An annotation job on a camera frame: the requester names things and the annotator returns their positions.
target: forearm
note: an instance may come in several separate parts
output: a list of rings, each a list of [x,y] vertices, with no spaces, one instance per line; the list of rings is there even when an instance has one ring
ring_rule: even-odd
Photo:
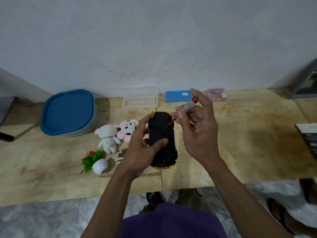
[[[133,179],[115,170],[82,238],[117,237]]]
[[[218,164],[204,164],[204,167],[241,237],[292,237],[241,184],[220,157]]]

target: marble floor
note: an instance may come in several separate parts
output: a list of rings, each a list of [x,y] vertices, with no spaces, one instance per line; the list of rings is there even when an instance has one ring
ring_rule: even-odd
[[[264,207],[269,197],[275,198],[297,220],[317,227],[317,206],[305,201],[297,181],[264,182],[248,184],[246,187]],[[217,189],[208,187],[199,188],[198,191],[216,212],[228,237],[240,237]],[[166,191],[163,195],[165,200],[173,202],[178,191]],[[80,237],[98,201],[96,197],[1,207],[0,237]],[[138,214],[146,204],[145,194],[130,195],[124,217]]]

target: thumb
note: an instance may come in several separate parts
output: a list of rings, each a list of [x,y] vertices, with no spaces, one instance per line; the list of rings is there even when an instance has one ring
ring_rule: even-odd
[[[178,123],[182,126],[183,134],[189,135],[192,133],[192,125],[189,121],[188,116],[182,112],[177,111],[176,112]]]
[[[155,142],[152,146],[149,147],[150,150],[153,151],[153,154],[155,155],[156,152],[158,152],[160,149],[164,148],[168,144],[168,139],[160,139]]]

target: purple shirt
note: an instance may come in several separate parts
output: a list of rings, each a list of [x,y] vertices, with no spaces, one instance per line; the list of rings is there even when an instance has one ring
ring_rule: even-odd
[[[227,238],[227,235],[216,216],[206,211],[164,202],[153,212],[123,219],[119,237]]]

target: wooden table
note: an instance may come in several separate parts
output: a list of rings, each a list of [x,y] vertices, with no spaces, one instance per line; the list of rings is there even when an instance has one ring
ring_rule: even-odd
[[[220,155],[242,183],[317,176],[317,161],[295,128],[307,120],[294,100],[284,98],[286,93],[286,89],[229,91],[227,102],[214,103]],[[305,100],[302,109],[304,104],[316,107],[317,100],[310,104]],[[158,111],[174,111],[184,104],[160,103]],[[178,160],[174,168],[162,170],[163,190],[213,186],[204,168],[186,152],[180,125],[174,129]]]
[[[243,183],[317,176],[317,162],[294,126],[317,122],[316,108],[311,110],[317,99],[288,100],[284,96],[285,89],[230,91],[227,102],[214,104],[220,154]],[[124,110],[122,98],[97,99],[95,103],[96,127],[141,119],[155,111]],[[97,149],[100,138],[94,130],[73,138],[43,134],[39,128],[42,105],[15,103],[0,129],[17,137],[11,143],[0,142],[0,206],[101,196],[113,174],[118,154],[106,157],[109,172],[79,176],[80,159]],[[157,111],[173,111],[176,105],[165,103],[160,96]],[[162,171],[147,168],[133,182],[132,193],[214,185],[203,167],[186,152],[178,124],[175,141],[176,166]]]
[[[122,98],[97,99],[98,124],[120,124],[141,119],[153,109],[127,111]],[[79,175],[81,158],[96,150],[100,138],[94,130],[68,138],[47,136],[40,130],[43,104],[13,104],[1,132],[17,136],[14,142],[0,142],[0,206],[48,200],[66,200],[101,196],[116,166],[118,153],[106,156],[109,172]],[[120,149],[126,148],[123,143]],[[132,193],[161,191],[161,172],[147,168],[132,183]]]

